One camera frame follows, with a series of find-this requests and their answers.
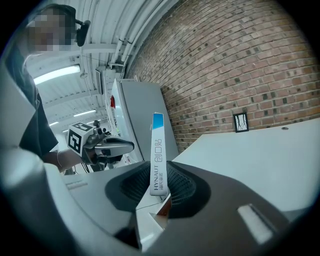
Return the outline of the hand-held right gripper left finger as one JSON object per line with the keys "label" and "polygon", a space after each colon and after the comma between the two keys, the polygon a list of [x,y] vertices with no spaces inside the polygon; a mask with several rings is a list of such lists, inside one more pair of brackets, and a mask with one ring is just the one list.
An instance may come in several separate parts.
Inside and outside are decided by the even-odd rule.
{"label": "hand-held right gripper left finger", "polygon": [[62,179],[94,224],[123,243],[142,248],[136,207],[150,184],[150,162],[66,175]]}

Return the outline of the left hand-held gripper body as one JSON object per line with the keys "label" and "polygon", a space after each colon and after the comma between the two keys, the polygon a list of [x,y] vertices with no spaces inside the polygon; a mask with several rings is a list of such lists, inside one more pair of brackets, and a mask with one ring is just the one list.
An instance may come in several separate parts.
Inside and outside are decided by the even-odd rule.
{"label": "left hand-held gripper body", "polygon": [[94,126],[83,122],[77,122],[69,126],[67,146],[87,165],[96,165],[98,155],[95,147],[101,146],[107,133],[103,132],[100,125]]}

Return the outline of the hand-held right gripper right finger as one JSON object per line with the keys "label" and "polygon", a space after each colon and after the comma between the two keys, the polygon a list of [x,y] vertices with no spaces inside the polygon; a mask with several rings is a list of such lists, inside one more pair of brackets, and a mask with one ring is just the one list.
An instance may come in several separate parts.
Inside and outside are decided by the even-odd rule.
{"label": "hand-held right gripper right finger", "polygon": [[242,182],[191,165],[170,162],[195,182],[194,195],[169,211],[149,255],[258,255],[289,226],[271,203]]}

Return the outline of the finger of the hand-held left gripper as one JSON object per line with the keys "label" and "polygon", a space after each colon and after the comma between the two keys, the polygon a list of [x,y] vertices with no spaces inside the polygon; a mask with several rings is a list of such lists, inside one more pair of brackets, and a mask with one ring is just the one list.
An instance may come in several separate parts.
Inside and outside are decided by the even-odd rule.
{"label": "finger of the hand-held left gripper", "polygon": [[132,141],[119,137],[107,137],[103,140],[103,154],[107,157],[117,157],[130,153],[135,149]]}

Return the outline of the white and blue carton box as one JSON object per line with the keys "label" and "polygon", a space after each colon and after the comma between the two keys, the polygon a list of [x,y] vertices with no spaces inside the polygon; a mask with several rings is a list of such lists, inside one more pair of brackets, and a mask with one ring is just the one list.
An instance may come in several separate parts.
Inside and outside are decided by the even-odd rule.
{"label": "white and blue carton box", "polygon": [[169,194],[167,154],[164,115],[155,112],[152,115],[150,153],[150,195],[167,196]]}

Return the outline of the white wooden drawer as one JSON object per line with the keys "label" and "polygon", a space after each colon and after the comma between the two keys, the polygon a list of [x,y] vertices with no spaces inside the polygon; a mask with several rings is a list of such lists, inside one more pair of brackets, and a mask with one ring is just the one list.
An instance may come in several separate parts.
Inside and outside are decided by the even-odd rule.
{"label": "white wooden drawer", "polygon": [[147,190],[135,209],[138,238],[142,252],[146,252],[166,229],[172,198],[150,195]]}

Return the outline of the person's left forearm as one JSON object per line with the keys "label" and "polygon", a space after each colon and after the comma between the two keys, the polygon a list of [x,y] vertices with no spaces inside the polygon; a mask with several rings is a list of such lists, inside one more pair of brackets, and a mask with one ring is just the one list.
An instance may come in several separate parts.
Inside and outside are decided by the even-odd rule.
{"label": "person's left forearm", "polygon": [[42,160],[46,164],[55,165],[60,173],[83,162],[71,149],[48,152]]}

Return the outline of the grey refrigerator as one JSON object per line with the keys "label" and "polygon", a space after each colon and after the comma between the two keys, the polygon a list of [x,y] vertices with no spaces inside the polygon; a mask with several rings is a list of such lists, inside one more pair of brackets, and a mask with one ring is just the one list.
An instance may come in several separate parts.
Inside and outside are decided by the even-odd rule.
{"label": "grey refrigerator", "polygon": [[172,161],[179,155],[159,84],[115,79],[111,99],[120,137],[134,143],[134,150],[124,156],[125,160],[130,164],[150,160],[153,113],[164,117],[167,160]]}

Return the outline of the white desk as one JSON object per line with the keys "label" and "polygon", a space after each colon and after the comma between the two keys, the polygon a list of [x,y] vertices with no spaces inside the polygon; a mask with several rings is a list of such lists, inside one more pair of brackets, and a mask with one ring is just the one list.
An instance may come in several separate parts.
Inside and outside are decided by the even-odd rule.
{"label": "white desk", "polygon": [[175,161],[238,180],[280,211],[305,209],[320,192],[320,118],[204,134]]}

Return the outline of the ceiling air vent unit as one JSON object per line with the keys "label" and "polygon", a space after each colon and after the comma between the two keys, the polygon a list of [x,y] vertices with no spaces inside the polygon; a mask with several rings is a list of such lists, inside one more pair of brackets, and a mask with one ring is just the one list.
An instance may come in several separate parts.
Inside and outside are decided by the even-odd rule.
{"label": "ceiling air vent unit", "polygon": [[104,86],[103,86],[103,82],[102,82],[102,73],[98,69],[96,69],[95,76],[96,76],[97,92],[99,95],[103,95],[104,94]]}

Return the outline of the white ceiling pipe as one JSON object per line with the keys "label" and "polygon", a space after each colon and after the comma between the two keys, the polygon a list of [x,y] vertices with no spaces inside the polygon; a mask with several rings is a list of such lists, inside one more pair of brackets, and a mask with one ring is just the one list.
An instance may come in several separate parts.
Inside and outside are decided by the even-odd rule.
{"label": "white ceiling pipe", "polygon": [[[140,11],[141,7],[143,6],[145,0],[131,0],[131,15],[130,15],[130,27],[132,25],[132,22],[134,21],[136,15],[138,14],[138,12]],[[130,47],[132,46],[133,44],[133,39],[132,39],[132,36],[130,35],[129,38],[127,39],[127,44],[122,52],[122,56],[121,56],[121,62],[125,62],[126,60],[126,57],[128,56],[129,54],[129,49]]]}
{"label": "white ceiling pipe", "polygon": [[130,15],[131,15],[131,0],[119,0],[119,3],[121,3],[121,6],[123,7],[123,10],[119,13],[119,20],[117,22],[116,31],[115,31],[115,39],[117,39],[117,44],[115,48],[115,52],[112,55],[109,67],[110,69],[113,69],[114,64],[117,62],[117,58],[120,54],[121,47],[124,43],[125,37],[127,35],[128,29],[131,25],[130,21]]}

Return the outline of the black picture frame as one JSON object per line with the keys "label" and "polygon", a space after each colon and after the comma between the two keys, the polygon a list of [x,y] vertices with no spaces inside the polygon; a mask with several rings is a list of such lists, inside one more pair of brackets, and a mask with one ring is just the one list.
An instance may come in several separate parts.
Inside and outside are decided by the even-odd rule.
{"label": "black picture frame", "polygon": [[236,133],[243,133],[249,131],[249,122],[246,112],[234,114],[233,121]]}

